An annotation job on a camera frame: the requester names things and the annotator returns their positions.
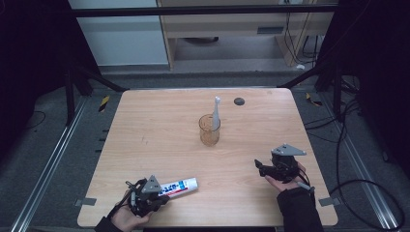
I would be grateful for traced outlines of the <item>black curtain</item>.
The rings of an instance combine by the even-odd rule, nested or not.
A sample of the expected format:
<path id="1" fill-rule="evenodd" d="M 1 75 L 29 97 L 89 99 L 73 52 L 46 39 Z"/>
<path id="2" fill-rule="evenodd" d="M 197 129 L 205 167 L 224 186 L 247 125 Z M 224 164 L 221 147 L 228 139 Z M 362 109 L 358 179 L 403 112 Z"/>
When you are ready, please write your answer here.
<path id="1" fill-rule="evenodd" d="M 63 47 L 77 66 L 100 70 L 69 0 L 0 0 L 0 160 L 34 112 L 37 98 L 65 84 Z"/>
<path id="2" fill-rule="evenodd" d="M 360 102 L 410 179 L 410 0 L 338 0 L 320 56 L 360 80 Z"/>

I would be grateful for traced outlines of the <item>white toothpaste tube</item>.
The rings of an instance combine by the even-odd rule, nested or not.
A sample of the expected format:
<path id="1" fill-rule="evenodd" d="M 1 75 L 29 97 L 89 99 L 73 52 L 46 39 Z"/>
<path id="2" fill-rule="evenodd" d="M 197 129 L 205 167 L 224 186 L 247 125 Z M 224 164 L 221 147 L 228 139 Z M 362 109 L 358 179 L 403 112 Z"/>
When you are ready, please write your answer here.
<path id="1" fill-rule="evenodd" d="M 172 183 L 161 184 L 159 196 L 167 195 L 175 198 L 179 195 L 186 194 L 198 189 L 198 183 L 195 178 L 189 178 Z"/>

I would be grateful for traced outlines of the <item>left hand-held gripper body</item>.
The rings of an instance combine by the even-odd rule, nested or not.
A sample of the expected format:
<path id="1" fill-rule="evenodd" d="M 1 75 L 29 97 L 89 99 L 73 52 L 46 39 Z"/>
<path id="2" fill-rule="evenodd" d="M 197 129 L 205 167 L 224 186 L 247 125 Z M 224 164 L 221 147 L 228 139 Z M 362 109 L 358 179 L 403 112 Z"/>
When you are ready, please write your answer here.
<path id="1" fill-rule="evenodd" d="M 156 212 L 161 206 L 155 200 L 161 191 L 157 178 L 151 175 L 148 179 L 140 179 L 135 184 L 126 181 L 129 187 L 127 203 L 135 216 L 145 217 L 150 212 Z"/>

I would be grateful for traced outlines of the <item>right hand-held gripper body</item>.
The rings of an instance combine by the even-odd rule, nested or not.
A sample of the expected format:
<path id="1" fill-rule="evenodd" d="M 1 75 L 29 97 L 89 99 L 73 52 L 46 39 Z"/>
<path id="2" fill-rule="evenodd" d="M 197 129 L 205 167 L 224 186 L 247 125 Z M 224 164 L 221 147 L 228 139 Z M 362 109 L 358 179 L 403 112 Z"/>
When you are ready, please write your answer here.
<path id="1" fill-rule="evenodd" d="M 272 149 L 272 165 L 270 167 L 273 167 L 277 172 L 277 177 L 274 179 L 282 181 L 283 183 L 289 183 L 295 179 L 300 173 L 295 157 L 305 156 L 306 154 L 306 151 L 298 149 L 287 143 Z"/>

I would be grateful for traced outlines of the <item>grey table bracket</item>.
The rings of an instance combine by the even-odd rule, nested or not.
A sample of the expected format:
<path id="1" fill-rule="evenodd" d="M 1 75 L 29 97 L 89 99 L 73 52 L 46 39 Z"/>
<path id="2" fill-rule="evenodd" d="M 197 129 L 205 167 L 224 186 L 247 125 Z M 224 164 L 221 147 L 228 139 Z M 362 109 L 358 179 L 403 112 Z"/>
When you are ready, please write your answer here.
<path id="1" fill-rule="evenodd" d="M 83 205 L 87 205 L 87 206 L 94 206 L 97 202 L 96 198 L 81 198 L 81 199 L 76 199 L 74 201 L 74 205 L 76 207 L 81 207 Z"/>
<path id="2" fill-rule="evenodd" d="M 340 204 L 340 200 L 338 198 L 332 198 L 332 197 L 321 198 L 318 200 L 318 202 L 322 207 L 330 206 L 330 205 L 337 206 Z"/>

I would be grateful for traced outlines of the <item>black horizontal bar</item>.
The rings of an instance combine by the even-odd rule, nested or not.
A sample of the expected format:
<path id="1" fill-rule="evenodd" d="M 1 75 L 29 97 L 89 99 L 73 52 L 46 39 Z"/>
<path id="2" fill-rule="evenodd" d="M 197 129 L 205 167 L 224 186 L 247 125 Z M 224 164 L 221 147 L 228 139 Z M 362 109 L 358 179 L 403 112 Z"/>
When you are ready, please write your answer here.
<path id="1" fill-rule="evenodd" d="M 338 4 L 254 5 L 254 6 L 193 6 L 159 8 L 78 9 L 67 15 L 75 17 L 148 16 L 148 15 L 236 15 L 335 12 Z"/>

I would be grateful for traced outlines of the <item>white cabinet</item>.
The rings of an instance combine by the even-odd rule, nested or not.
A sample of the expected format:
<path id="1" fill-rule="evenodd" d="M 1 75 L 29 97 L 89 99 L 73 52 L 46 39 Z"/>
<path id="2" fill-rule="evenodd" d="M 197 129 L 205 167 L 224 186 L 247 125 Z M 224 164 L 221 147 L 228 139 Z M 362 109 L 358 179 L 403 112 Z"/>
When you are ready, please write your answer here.
<path id="1" fill-rule="evenodd" d="M 151 8 L 156 0 L 69 0 L 74 10 Z M 100 67 L 167 65 L 160 18 L 151 16 L 79 17 Z"/>

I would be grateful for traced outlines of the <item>amber transparent plastic cup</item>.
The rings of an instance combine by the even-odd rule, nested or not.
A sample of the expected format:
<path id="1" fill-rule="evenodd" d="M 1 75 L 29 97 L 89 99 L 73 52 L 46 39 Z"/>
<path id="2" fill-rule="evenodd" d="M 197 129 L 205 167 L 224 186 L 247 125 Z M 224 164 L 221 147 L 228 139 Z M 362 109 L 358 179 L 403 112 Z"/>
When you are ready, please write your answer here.
<path id="1" fill-rule="evenodd" d="M 203 115 L 199 121 L 199 136 L 202 143 L 208 147 L 215 146 L 220 140 L 220 119 L 213 114 Z"/>

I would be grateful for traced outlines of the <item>black metal stand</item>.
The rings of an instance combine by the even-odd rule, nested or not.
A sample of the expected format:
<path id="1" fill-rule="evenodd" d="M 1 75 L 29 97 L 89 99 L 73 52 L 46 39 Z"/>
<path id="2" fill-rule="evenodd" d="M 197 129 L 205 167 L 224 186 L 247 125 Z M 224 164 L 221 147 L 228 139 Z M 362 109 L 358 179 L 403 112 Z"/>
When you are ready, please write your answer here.
<path id="1" fill-rule="evenodd" d="M 325 62 L 316 65 L 314 68 L 307 72 L 302 73 L 298 77 L 279 85 L 279 88 L 291 89 L 297 84 L 305 81 L 306 79 L 317 75 L 318 78 L 315 82 L 315 89 L 319 92 L 323 92 L 333 85 L 333 112 L 338 121 L 341 121 L 341 80 L 342 73 L 341 67 L 337 63 Z"/>
<path id="2" fill-rule="evenodd" d="M 101 74 L 92 72 L 84 67 L 68 68 L 64 75 L 67 104 L 67 126 L 73 121 L 75 116 L 73 88 L 76 88 L 81 96 L 90 96 L 93 93 L 93 88 L 89 83 L 89 79 L 96 80 L 100 84 L 115 92 L 127 91 L 127 88 L 121 87 L 105 79 Z"/>

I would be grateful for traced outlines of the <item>person's left hand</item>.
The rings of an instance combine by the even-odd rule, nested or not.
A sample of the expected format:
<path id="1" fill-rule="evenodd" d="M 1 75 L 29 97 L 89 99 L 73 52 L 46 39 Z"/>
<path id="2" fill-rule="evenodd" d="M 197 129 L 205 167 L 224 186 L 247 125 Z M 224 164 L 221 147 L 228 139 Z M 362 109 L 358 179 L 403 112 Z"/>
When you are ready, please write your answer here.
<path id="1" fill-rule="evenodd" d="M 123 232 L 132 232 L 137 227 L 147 223 L 153 214 L 150 212 L 145 217 L 135 216 L 127 205 L 128 193 L 128 191 L 125 192 L 123 199 L 116 204 L 117 210 L 110 217 L 111 222 Z"/>

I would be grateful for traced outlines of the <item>white electric toothbrush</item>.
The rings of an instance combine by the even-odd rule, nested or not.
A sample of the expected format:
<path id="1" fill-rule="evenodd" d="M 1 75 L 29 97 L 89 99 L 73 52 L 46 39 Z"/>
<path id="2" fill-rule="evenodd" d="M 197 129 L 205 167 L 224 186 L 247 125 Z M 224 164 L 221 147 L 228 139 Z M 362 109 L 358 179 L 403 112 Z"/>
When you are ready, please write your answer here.
<path id="1" fill-rule="evenodd" d="M 215 97 L 212 123 L 212 128 L 214 131 L 216 131 L 220 127 L 219 104 L 220 97 Z"/>

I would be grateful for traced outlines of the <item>person's right hand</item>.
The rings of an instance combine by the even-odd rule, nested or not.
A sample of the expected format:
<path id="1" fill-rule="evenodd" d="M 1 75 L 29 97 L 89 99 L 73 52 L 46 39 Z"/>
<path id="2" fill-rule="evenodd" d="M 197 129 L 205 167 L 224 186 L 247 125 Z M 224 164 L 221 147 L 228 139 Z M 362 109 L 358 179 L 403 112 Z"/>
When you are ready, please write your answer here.
<path id="1" fill-rule="evenodd" d="M 298 183 L 302 183 L 304 180 L 297 176 L 293 181 L 284 184 L 282 181 L 278 181 L 271 176 L 265 176 L 266 181 L 273 186 L 278 192 L 283 192 L 285 190 L 296 189 L 299 187 Z"/>

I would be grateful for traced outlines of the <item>light wooden desk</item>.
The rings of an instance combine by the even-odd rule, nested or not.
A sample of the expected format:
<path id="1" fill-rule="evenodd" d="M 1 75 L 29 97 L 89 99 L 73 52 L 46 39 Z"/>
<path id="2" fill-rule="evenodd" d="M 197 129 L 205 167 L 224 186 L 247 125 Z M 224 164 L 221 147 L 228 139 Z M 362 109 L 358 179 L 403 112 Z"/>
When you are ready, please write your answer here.
<path id="1" fill-rule="evenodd" d="M 337 0 L 156 0 L 160 7 L 332 4 Z M 163 15 L 162 33 L 170 65 L 183 38 L 273 36 L 284 62 L 293 66 L 305 39 L 324 36 L 333 13 Z"/>

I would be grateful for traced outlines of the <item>aluminium floor rail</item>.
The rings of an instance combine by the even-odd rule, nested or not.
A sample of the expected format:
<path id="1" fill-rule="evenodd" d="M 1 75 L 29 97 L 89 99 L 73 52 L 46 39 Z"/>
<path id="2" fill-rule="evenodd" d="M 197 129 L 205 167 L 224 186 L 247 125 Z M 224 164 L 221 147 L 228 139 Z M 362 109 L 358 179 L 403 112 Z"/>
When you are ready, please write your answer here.
<path id="1" fill-rule="evenodd" d="M 386 190 L 383 186 L 375 183 L 367 170 L 363 160 L 360 158 L 356 147 L 354 146 L 350 136 L 346 130 L 345 122 L 338 123 L 337 117 L 333 112 L 333 105 L 329 97 L 321 96 L 324 107 L 328 110 L 329 114 L 334 118 L 333 124 L 339 132 L 339 138 L 337 141 L 337 153 L 336 153 L 336 177 L 337 185 L 334 188 L 334 192 L 338 192 L 340 202 L 344 204 L 345 208 L 358 220 L 367 226 L 383 231 L 383 232 L 401 232 L 400 228 L 405 220 L 405 214 L 399 207 L 396 199 Z M 346 119 L 346 114 L 349 112 L 349 107 L 354 107 L 356 104 L 350 101 L 346 107 L 341 111 L 342 119 Z M 340 146 L 343 146 L 344 154 L 349 158 L 353 169 L 357 175 L 357 179 L 341 181 L 339 178 L 339 155 Z M 365 220 L 358 213 L 356 213 L 351 204 L 346 200 L 342 189 L 349 185 L 360 184 L 366 194 L 366 199 L 369 202 L 373 212 L 375 213 L 378 224 L 372 224 Z"/>
<path id="2" fill-rule="evenodd" d="M 20 213 L 16 217 L 9 232 L 26 232 L 28 229 L 30 222 L 36 213 L 49 183 L 60 163 L 60 160 L 64 156 L 67 146 L 72 139 L 87 102 L 88 99 L 85 97 L 81 97 L 79 99 L 79 103 L 74 109 L 72 121 L 64 127 L 64 130 L 60 135 L 59 140 L 56 143 L 37 183 L 35 184 Z"/>

